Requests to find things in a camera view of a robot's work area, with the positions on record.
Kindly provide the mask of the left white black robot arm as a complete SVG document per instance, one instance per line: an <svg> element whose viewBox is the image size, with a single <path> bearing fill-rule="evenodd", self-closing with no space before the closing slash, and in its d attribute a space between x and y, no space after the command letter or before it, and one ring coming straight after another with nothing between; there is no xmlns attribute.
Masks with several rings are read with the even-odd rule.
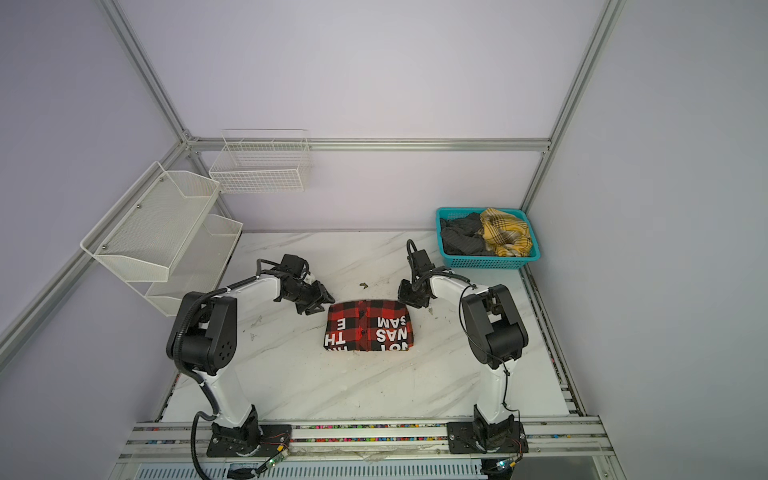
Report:
<svg viewBox="0 0 768 480"><path fill-rule="evenodd" d="M201 390L209 409L193 420L211 425L210 445L246 456L262 444L275 446L259 424L256 407L246 398L229 368L238 347L241 305L288 301L299 315L314 315L335 302L310 271L306 259L285 254L279 262L259 259L254 275L209 292L191 291L182 298L166 356L177 371Z"/></svg>

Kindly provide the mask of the red black plaid shirt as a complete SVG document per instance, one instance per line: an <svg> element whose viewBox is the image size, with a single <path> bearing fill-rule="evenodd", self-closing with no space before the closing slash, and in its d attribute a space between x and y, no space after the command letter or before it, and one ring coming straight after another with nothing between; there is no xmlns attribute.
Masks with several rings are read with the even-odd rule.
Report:
<svg viewBox="0 0 768 480"><path fill-rule="evenodd" d="M408 307L396 300L356 300L328 309L323 347L328 351L408 351L414 330Z"/></svg>

